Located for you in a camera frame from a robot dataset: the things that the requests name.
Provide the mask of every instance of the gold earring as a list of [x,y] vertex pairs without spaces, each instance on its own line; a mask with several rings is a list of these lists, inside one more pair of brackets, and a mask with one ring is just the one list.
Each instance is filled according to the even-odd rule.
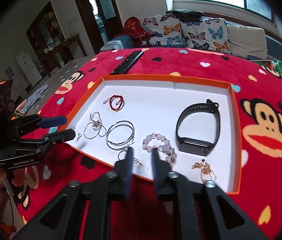
[[[205,161],[205,159],[202,159],[202,163],[195,163],[194,165],[192,165],[192,169],[196,169],[196,168],[200,169],[200,177],[201,177],[201,180],[202,180],[203,183],[205,183],[206,181],[209,181],[209,180],[215,181],[217,179],[217,176],[215,175],[213,170],[211,170],[210,164],[208,164]],[[210,175],[210,179],[204,179],[203,175]]]

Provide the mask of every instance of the person's hand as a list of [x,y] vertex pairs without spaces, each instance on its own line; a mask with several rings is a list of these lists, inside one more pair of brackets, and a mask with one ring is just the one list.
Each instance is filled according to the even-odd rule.
[[[25,168],[14,170],[13,175],[14,177],[12,179],[12,183],[17,187],[22,186],[24,184],[25,179]],[[0,169],[0,189],[4,188],[2,178],[6,178],[6,172]]]

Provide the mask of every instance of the remote control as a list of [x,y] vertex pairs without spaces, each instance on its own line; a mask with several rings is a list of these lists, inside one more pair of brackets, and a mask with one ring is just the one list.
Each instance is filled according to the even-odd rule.
[[115,68],[111,72],[110,75],[121,75],[121,74],[126,74],[130,68],[139,60],[139,58],[143,55],[142,50],[136,50],[132,52],[125,60],[121,62],[119,66]]

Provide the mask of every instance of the doorway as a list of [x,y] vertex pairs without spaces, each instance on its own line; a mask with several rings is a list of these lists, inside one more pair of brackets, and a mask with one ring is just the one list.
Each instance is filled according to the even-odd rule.
[[75,0],[94,52],[122,31],[115,0]]

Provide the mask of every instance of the butterfly pattern cushion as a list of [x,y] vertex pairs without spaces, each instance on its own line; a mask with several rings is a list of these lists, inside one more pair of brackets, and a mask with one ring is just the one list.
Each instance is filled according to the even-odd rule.
[[143,26],[152,30],[156,36],[143,45],[163,46],[183,44],[180,20],[173,14],[155,15],[140,19]]
[[222,18],[197,22],[181,22],[188,48],[205,49],[230,54],[228,28]]

